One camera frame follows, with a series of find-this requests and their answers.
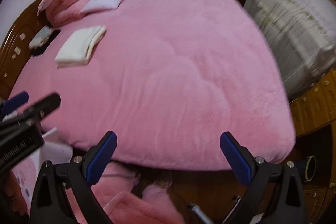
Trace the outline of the white fluffy cardigan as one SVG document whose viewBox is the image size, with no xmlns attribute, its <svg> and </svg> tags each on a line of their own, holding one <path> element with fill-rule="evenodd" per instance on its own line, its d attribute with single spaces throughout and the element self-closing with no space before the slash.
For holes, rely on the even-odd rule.
<svg viewBox="0 0 336 224">
<path fill-rule="evenodd" d="M 105 33 L 105 26 L 81 28 L 73 32 L 55 57 L 57 66 L 88 64 L 94 47 L 105 36 Z"/>
</svg>

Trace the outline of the brown wooden headboard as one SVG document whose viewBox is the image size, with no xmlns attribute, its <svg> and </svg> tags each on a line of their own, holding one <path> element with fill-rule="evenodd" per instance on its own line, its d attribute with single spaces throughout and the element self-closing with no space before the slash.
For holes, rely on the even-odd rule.
<svg viewBox="0 0 336 224">
<path fill-rule="evenodd" d="M 30 41 L 44 27 L 49 26 L 45 13 L 38 14 L 42 0 L 30 4 L 15 20 L 1 46 L 1 99 L 6 100 L 31 57 Z"/>
</svg>

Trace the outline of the wooden drawer cabinet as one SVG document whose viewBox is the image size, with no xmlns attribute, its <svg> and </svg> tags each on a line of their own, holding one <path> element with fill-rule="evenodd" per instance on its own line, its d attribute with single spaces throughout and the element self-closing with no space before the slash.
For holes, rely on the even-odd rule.
<svg viewBox="0 0 336 224">
<path fill-rule="evenodd" d="M 335 198 L 335 69 L 290 103 L 296 144 L 288 156 L 300 174 L 307 221 L 316 223 Z"/>
</svg>

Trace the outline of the grey white small object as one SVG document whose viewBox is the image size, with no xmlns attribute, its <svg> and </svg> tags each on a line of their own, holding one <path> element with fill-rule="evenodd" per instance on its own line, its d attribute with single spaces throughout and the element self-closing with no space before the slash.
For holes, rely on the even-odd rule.
<svg viewBox="0 0 336 224">
<path fill-rule="evenodd" d="M 34 48 L 40 47 L 53 31 L 54 31 L 53 28 L 44 26 L 30 41 L 29 49 L 32 50 Z"/>
</svg>

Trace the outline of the pink plush bed blanket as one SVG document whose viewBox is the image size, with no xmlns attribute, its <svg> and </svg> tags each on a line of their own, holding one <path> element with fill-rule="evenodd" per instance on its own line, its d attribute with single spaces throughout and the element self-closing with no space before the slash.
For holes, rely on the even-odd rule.
<svg viewBox="0 0 336 224">
<path fill-rule="evenodd" d="M 58 67 L 73 32 L 105 26 L 86 65 Z M 31 58 L 13 87 L 30 102 L 51 92 L 60 108 L 43 120 L 86 150 L 107 131 L 113 158 L 152 168 L 225 170 L 229 131 L 255 156 L 283 161 L 295 144 L 288 98 L 268 44 L 236 0 L 125 0 L 64 26 Z"/>
</svg>

